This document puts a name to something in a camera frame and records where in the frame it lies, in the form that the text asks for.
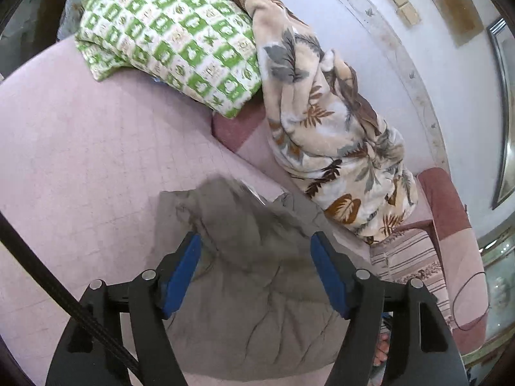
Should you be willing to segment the grey-brown quilted puffer jacket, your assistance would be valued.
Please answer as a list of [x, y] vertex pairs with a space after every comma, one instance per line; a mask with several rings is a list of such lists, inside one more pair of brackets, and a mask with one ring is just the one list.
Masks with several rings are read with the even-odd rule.
[[232, 381], [281, 378], [333, 363], [348, 323], [332, 309], [310, 239], [333, 228], [297, 193], [260, 200], [242, 182], [216, 177], [157, 203], [153, 267], [186, 233], [201, 258], [180, 309], [165, 324], [181, 369]]

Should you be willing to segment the striped floral back cushion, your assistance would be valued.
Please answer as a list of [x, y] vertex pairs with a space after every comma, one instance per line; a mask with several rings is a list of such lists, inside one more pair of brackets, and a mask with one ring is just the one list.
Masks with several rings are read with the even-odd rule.
[[423, 229], [394, 233], [370, 248], [371, 263], [381, 280], [405, 284], [420, 279], [436, 297], [437, 306], [451, 328], [453, 318], [444, 271], [429, 234]]

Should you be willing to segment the pink quilted bed cover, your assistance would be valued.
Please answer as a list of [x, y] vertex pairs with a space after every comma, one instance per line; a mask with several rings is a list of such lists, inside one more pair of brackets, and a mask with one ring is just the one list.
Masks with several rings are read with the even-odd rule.
[[1, 84], [1, 210], [65, 287], [132, 280], [154, 244], [163, 191], [212, 174], [266, 199], [295, 186], [258, 146], [260, 164], [211, 132], [211, 110], [134, 69], [94, 80], [73, 38]]

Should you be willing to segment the beige leaf print blanket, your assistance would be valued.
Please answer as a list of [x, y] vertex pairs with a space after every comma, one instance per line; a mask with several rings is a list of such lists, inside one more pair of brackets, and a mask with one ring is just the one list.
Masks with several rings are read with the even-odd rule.
[[401, 134], [281, 0], [233, 1], [250, 16], [277, 163], [329, 218], [368, 244], [386, 240], [418, 200]]

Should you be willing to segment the dark red bolster cushion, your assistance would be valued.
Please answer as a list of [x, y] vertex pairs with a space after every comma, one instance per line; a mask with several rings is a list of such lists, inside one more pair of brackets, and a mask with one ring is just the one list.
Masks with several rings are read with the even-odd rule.
[[264, 119], [263, 103], [249, 102], [232, 119], [225, 118], [220, 113], [214, 113], [211, 119], [211, 134], [227, 149], [237, 152]]

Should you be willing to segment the green white patterned pillow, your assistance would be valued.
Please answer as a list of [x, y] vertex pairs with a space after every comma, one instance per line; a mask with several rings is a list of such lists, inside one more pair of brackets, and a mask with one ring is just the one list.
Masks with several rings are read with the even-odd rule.
[[134, 67], [238, 115], [261, 86], [251, 20], [232, 0], [84, 0], [75, 34], [92, 77]]

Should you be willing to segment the framed wall mirror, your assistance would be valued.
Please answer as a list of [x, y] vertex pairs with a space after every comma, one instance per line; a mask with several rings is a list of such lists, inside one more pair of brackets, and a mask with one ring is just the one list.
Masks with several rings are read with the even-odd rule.
[[492, 209], [514, 193], [514, 35], [500, 17], [488, 28], [499, 75], [502, 112], [502, 155]]

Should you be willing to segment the beige wall switch plates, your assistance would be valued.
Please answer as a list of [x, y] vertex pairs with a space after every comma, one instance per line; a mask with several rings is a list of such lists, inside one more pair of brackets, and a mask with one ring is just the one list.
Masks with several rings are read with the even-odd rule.
[[407, 27], [412, 28], [421, 23], [420, 15], [414, 5], [409, 0], [389, 0], [395, 8], [395, 13], [401, 22]]

